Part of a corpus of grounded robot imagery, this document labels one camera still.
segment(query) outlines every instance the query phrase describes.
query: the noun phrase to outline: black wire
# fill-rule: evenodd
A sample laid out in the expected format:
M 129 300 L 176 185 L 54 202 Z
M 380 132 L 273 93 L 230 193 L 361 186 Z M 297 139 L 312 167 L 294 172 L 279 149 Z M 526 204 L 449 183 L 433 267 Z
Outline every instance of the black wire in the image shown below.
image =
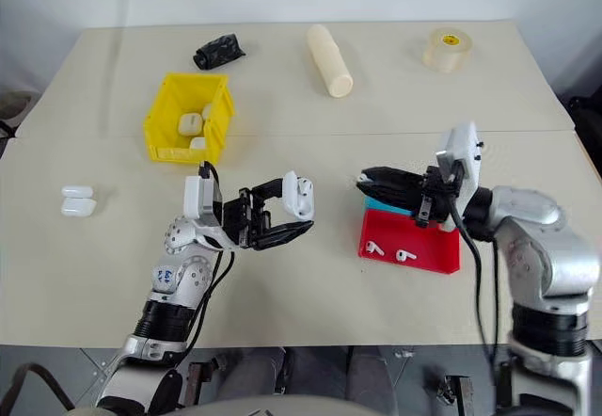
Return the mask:
M 493 293 L 494 293 L 494 317 L 495 317 L 495 331 L 493 336 L 493 351 L 491 353 L 491 362 L 496 366 L 498 360 L 498 348 L 499 348 L 499 250 L 498 241 L 493 239 Z
M 491 362 L 491 353 L 489 352 L 489 347 L 487 346 L 487 341 L 485 339 L 485 332 L 483 329 L 483 319 L 481 318 L 481 275 L 483 273 L 483 266 L 481 263 L 481 254 L 477 249 L 474 241 L 470 238 L 468 234 L 467 227 L 464 224 L 464 221 L 458 214 L 458 209 L 455 207 L 455 197 L 451 196 L 448 200 L 448 210 L 450 211 L 451 218 L 453 219 L 453 223 L 458 228 L 460 235 L 467 243 L 472 256 L 474 257 L 474 265 L 475 265 L 475 291 L 474 291 L 474 306 L 475 306 L 475 315 L 477 316 L 477 325 L 479 326 L 479 335 L 481 336 L 481 345 L 483 347 L 483 352 L 487 362 L 489 363 L 489 368 L 491 372 L 491 377 L 495 382 L 495 365 Z
M 17 136 L 16 131 L 2 120 L 0 120 L 0 129 L 7 133 L 8 138 Z
M 15 402 L 17 402 L 17 398 L 19 397 L 19 393 L 21 392 L 21 388 L 25 382 L 27 372 L 38 374 L 55 394 L 60 403 L 63 404 L 65 410 L 71 411 L 75 408 L 73 402 L 69 399 L 67 394 L 65 394 L 63 389 L 56 381 L 56 378 L 50 373 L 50 371 L 48 371 L 48 369 L 45 367 L 36 364 L 35 362 L 29 362 L 27 364 L 22 364 L 19 369 L 17 369 L 14 376 L 12 376 L 12 384 L 10 385 L 10 389 L 2 398 L 2 402 L 0 402 L 0 416 L 8 416 L 12 411 L 12 408 L 14 407 Z
M 212 284 L 215 281 L 215 277 L 217 276 L 217 270 L 219 270 L 219 266 L 222 264 L 222 256 L 224 256 L 224 251 L 223 250 L 220 251 L 219 253 L 217 253 L 217 259 L 215 260 L 214 273 L 211 276 L 211 282 L 209 284 L 209 287 L 211 287 Z M 195 309 L 195 314 L 192 317 L 192 322 L 190 324 L 190 329 L 188 330 L 188 336 L 190 336 L 190 333 L 192 332 L 192 328 L 195 325 L 195 323 L 197 322 L 198 315 L 200 314 L 200 310 L 202 309 L 203 301 L 204 301 L 206 295 L 207 295 L 207 291 L 205 291 L 205 294 L 203 294 L 202 299 L 200 300 L 197 308 Z
M 215 182 L 217 183 L 217 185 L 219 185 L 219 176 L 217 175 L 217 170 L 215 169 L 214 164 L 212 164 L 208 160 L 200 163 L 200 165 L 198 166 L 198 175 L 200 176 L 200 174 L 203 170 L 204 164 L 207 164 L 207 166 L 209 167 L 209 170 L 211 171 L 211 173 L 214 176 Z
M 226 270 L 224 270 L 224 272 L 219 276 L 219 278 L 212 283 L 212 285 L 209 287 L 209 289 L 207 289 L 207 291 L 205 291 L 205 295 L 203 296 L 202 300 L 200 301 L 200 303 L 198 304 L 198 308 L 200 309 L 200 315 L 198 318 L 198 323 L 197 323 L 197 330 L 195 331 L 195 335 L 192 338 L 192 341 L 190 341 L 190 343 L 188 343 L 188 346 L 186 347 L 186 350 L 184 351 L 180 362 L 182 362 L 184 360 L 184 358 L 186 358 L 190 352 L 192 351 L 192 349 L 194 348 L 195 344 L 197 343 L 198 340 L 198 336 L 200 334 L 200 330 L 203 327 L 203 322 L 205 321 L 205 313 L 207 312 L 207 307 L 209 304 L 209 299 L 211 298 L 212 292 L 215 290 L 215 288 L 219 285 L 219 283 L 226 277 L 226 275 L 228 275 L 228 273 L 232 270 L 232 266 L 234 265 L 234 251 L 232 251 L 230 253 L 230 261 L 228 262 L 228 266 L 226 267 Z

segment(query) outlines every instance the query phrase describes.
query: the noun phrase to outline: blue object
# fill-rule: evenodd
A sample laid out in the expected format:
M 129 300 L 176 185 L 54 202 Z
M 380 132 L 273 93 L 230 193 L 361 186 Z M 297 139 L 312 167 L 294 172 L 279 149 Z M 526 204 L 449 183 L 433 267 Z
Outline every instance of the blue object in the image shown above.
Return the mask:
M 384 202 L 380 202 L 379 200 L 375 200 L 371 197 L 366 197 L 364 199 L 364 203 L 366 204 L 366 209 L 375 209 L 377 211 L 392 212 L 393 214 L 400 214 L 402 216 L 412 215 L 410 211 L 400 209 L 399 207 L 390 206 L 388 204 L 385 204 Z

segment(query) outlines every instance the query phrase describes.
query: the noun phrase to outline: yellow bin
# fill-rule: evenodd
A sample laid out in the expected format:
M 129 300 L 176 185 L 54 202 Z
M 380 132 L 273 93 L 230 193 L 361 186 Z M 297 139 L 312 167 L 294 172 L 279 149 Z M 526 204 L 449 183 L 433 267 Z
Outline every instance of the yellow bin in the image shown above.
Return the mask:
M 228 77 L 224 74 L 167 74 L 144 120 L 149 157 L 159 162 L 198 164 L 208 160 L 217 164 L 226 146 L 230 119 L 234 116 L 227 84 Z M 184 113 L 201 113 L 206 104 L 211 104 L 202 130 L 207 148 L 191 150 L 192 137 L 178 133 L 180 117 Z

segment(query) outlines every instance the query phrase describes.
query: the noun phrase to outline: black object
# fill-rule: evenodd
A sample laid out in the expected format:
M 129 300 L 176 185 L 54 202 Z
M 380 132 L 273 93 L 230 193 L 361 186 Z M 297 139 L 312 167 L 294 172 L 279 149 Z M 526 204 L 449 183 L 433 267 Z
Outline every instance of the black object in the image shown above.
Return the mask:
M 274 388 L 275 394 L 282 395 L 286 393 L 286 390 L 289 387 L 289 383 L 291 382 L 291 377 L 293 376 L 293 367 L 294 352 L 290 348 L 285 348 L 282 369 L 280 369 L 280 373 L 276 377 L 276 385 Z
M 470 249 L 472 256 L 474 258 L 474 270 L 475 270 L 475 281 L 474 281 L 474 312 L 477 319 L 477 326 L 479 328 L 479 335 L 481 336 L 481 348 L 483 349 L 483 354 L 485 359 L 489 364 L 489 369 L 491 372 L 491 378 L 493 383 L 496 382 L 496 365 L 493 362 L 493 354 L 489 351 L 489 347 L 487 346 L 487 341 L 485 339 L 485 332 L 483 328 L 483 318 L 481 316 L 481 280 L 483 276 L 483 264 L 481 261 L 481 253 L 479 253 L 479 249 L 475 245 L 474 241 L 470 238 L 470 234 L 467 231 L 467 227 L 464 224 L 464 220 L 458 214 L 458 210 L 455 205 L 455 196 L 448 196 L 448 209 L 450 211 L 451 218 L 453 219 L 453 223 L 456 228 L 460 232 L 460 235 L 464 239 L 465 243 Z M 499 321 L 496 321 L 496 327 L 499 326 Z
M 8 416 L 12 411 L 12 408 L 17 402 L 17 398 L 19 397 L 19 393 L 21 392 L 21 388 L 23 387 L 25 377 L 27 376 L 28 372 L 38 374 L 40 378 L 44 380 L 51 391 L 55 394 L 56 398 L 61 404 L 63 404 L 65 410 L 71 411 L 75 408 L 73 402 L 70 400 L 67 394 L 65 394 L 63 389 L 56 381 L 56 378 L 48 371 L 48 369 L 36 364 L 35 362 L 30 362 L 19 366 L 17 372 L 15 372 L 14 376 L 12 376 L 10 388 L 2 398 L 2 402 L 0 402 L 0 416 Z
M 219 278 L 217 278 L 217 280 L 215 279 L 215 277 L 217 276 L 217 270 L 219 269 L 219 266 L 222 262 L 223 254 L 224 254 L 224 251 L 220 251 L 219 253 L 217 253 L 217 259 L 215 260 L 214 274 L 211 279 L 212 285 L 209 287 L 209 289 L 207 289 L 205 291 L 205 294 L 203 295 L 203 298 L 201 299 L 200 303 L 198 304 L 198 308 L 195 311 L 195 317 L 193 318 L 193 325 L 194 325 L 195 321 L 198 320 L 197 329 L 195 330 L 195 334 L 193 335 L 192 340 L 188 343 L 186 350 L 180 356 L 180 362 L 178 364 L 180 364 L 183 361 L 183 359 L 186 358 L 190 354 L 190 352 L 194 348 L 195 344 L 197 343 L 198 336 L 200 334 L 200 331 L 203 328 L 203 322 L 205 321 L 205 313 L 207 312 L 207 307 L 209 305 L 209 299 L 211 298 L 211 295 L 214 292 L 215 288 L 219 285 L 220 282 L 222 282 L 222 280 L 232 270 L 232 266 L 234 265 L 234 258 L 235 258 L 234 251 L 230 252 L 230 262 L 228 263 L 226 270 L 224 270 L 222 272 L 222 274 L 219 276 Z
M 215 358 L 207 362 L 191 362 L 188 364 L 188 379 L 184 395 L 185 407 L 198 405 L 203 383 L 209 383 L 217 369 L 218 364 Z
M 203 179 L 209 179 L 210 173 L 214 176 L 215 183 L 217 184 L 217 187 L 219 187 L 219 175 L 217 174 L 217 170 L 215 169 L 214 165 L 209 161 L 201 162 L 200 165 L 198 166 L 198 176 L 200 176 Z M 214 216 L 217 219 L 217 221 L 221 224 L 222 216 L 223 216 L 222 215 L 223 204 L 222 204 L 221 195 L 219 195 L 219 196 L 218 195 L 219 195 L 219 191 L 216 188 L 214 190 L 214 204 L 213 204 Z M 209 242 L 214 247 L 221 248 L 221 246 L 217 243 L 217 241 L 215 239 L 213 239 L 212 237 L 205 236 L 205 238 L 207 239 L 207 242 Z
M 495 320 L 494 334 L 493 334 L 493 347 L 491 349 L 491 362 L 496 364 L 498 361 L 498 350 L 499 350 L 499 248 L 498 241 L 496 239 L 491 243 L 493 247 L 493 315 Z
M 6 134 L 2 136 L 3 138 L 14 138 L 17 136 L 15 130 L 2 120 L 0 120 L 0 131 L 4 131 Z
M 509 361 L 499 366 L 498 385 L 496 386 L 496 414 L 495 416 L 572 416 L 573 411 L 566 406 L 544 399 L 539 396 L 521 393 L 518 407 L 513 407 L 512 375 L 513 370 L 521 374 L 537 377 L 526 369 L 517 356 L 512 356 Z
M 230 33 L 229 35 L 219 37 L 217 40 L 208 42 L 200 49 L 197 49 L 197 53 L 193 59 L 199 68 L 206 71 L 230 63 L 236 58 L 245 55 L 238 45 L 236 35 Z
M 180 390 L 182 389 L 182 376 L 172 369 L 159 383 L 149 405 L 149 415 L 167 414 L 178 406 Z
M 585 352 L 587 313 L 549 314 L 515 304 L 512 318 L 514 338 L 529 348 L 560 357 Z
M 106 396 L 98 403 L 97 408 L 106 409 L 118 416 L 144 416 L 144 407 L 139 402 L 123 397 Z
M 602 87 L 590 98 L 571 98 L 566 108 L 575 123 L 575 132 L 602 177 Z
M 438 167 L 428 167 L 423 175 L 389 167 L 366 168 L 361 172 L 368 179 L 356 184 L 359 190 L 385 204 L 410 211 L 421 228 L 426 228 L 431 220 L 442 223 L 448 218 L 448 199 L 457 198 L 464 179 L 464 168 L 460 162 L 453 166 L 455 179 L 450 183 L 443 181 Z M 491 192 L 479 187 L 468 203 L 464 217 L 471 234 L 472 230 L 481 228 L 480 225 L 484 226 L 491 199 Z M 478 237 L 486 235 L 487 232 L 483 232 Z
M 262 250 L 291 242 L 313 226 L 313 221 L 295 221 L 272 226 L 271 198 L 282 198 L 282 178 L 252 189 L 241 188 L 239 198 L 224 204 L 224 231 L 241 248 Z
M 442 391 L 440 400 L 447 405 L 455 404 L 458 416 L 474 416 L 473 388 L 469 376 L 445 376 L 440 390 Z
M 183 343 L 190 332 L 195 310 L 180 305 L 147 300 L 134 336 Z

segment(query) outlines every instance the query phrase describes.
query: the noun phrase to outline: white wall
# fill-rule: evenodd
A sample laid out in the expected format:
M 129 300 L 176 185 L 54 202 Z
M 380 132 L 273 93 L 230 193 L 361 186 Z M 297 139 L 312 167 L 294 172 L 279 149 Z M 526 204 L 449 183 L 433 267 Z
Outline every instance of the white wall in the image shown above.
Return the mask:
M 602 0 L 0 0 L 0 84 L 44 89 L 92 26 L 501 18 L 557 93 L 602 84 Z

